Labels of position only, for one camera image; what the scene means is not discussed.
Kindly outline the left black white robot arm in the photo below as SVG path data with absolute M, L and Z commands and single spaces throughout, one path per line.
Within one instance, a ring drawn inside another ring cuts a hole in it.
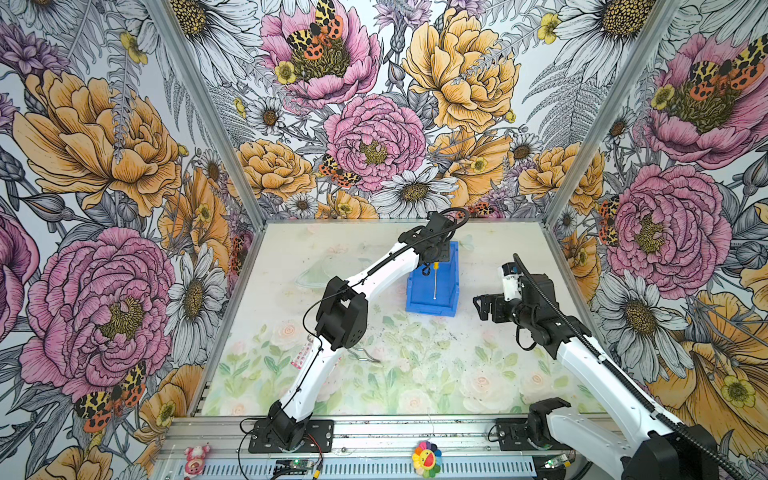
M 455 231 L 469 220 L 464 208 L 428 214 L 427 223 L 399 235 L 371 266 L 347 279 L 329 280 L 316 309 L 306 360 L 288 391 L 269 408 L 265 439 L 282 450 L 296 449 L 308 433 L 314 405 L 344 351 L 355 346 L 368 325 L 369 302 L 399 278 L 450 258 Z

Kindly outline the yellow handled screwdriver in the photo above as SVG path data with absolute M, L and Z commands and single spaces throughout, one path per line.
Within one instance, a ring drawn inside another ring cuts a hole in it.
M 432 277 L 433 277 L 433 300 L 437 300 L 438 296 L 438 285 L 439 285 L 439 268 L 440 268 L 440 262 L 434 262 L 432 267 Z

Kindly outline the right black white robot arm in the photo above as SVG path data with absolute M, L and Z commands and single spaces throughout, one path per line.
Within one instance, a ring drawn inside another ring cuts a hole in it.
M 520 273 L 511 264 L 502 273 L 502 292 L 474 297 L 479 318 L 527 331 L 536 346 L 587 387 L 619 431 L 553 397 L 531 404 L 523 424 L 498 420 L 501 448 L 568 447 L 614 479 L 718 478 L 723 460 L 712 435 L 685 425 L 641 390 L 581 321 L 562 313 L 547 275 Z

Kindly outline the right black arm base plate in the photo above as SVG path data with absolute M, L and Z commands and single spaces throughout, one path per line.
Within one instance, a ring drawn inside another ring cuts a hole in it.
M 554 440 L 535 441 L 528 429 L 528 422 L 523 418 L 498 418 L 489 429 L 487 440 L 497 443 L 503 452 L 512 451 L 560 451 L 570 447 Z

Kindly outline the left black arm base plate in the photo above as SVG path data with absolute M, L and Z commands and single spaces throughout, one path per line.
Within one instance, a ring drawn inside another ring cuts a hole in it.
M 307 419 L 298 424 L 279 424 L 269 418 L 257 418 L 247 433 L 251 454 L 327 453 L 334 439 L 335 422 Z

